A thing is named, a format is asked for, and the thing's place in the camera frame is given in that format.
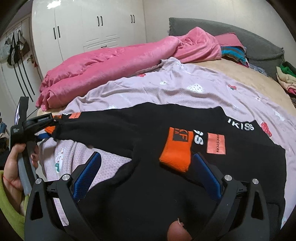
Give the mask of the person's left hand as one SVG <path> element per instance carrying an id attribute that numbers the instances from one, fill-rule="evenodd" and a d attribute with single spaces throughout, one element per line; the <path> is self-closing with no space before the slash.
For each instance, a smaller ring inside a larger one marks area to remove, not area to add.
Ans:
<path id="1" fill-rule="evenodd" d="M 25 147 L 26 144 L 15 144 L 12 147 L 4 166 L 4 191 L 8 201 L 16 212 L 20 212 L 23 196 L 23 186 L 18 173 L 18 155 L 24 151 Z"/>

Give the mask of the person's right hand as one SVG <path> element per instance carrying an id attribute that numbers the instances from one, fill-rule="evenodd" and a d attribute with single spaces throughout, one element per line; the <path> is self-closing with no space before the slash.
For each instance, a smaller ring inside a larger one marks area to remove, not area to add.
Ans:
<path id="1" fill-rule="evenodd" d="M 191 241 L 192 237 L 184 228 L 184 224 L 177 219 L 172 222 L 167 232 L 168 241 Z"/>

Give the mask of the green sleeve left forearm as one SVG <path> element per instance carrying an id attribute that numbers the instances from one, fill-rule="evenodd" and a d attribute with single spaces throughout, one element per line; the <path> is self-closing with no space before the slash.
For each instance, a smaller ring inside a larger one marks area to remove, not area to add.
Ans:
<path id="1" fill-rule="evenodd" d="M 24 240 L 25 217 L 18 213 L 6 196 L 1 170 L 1 240 Z"/>

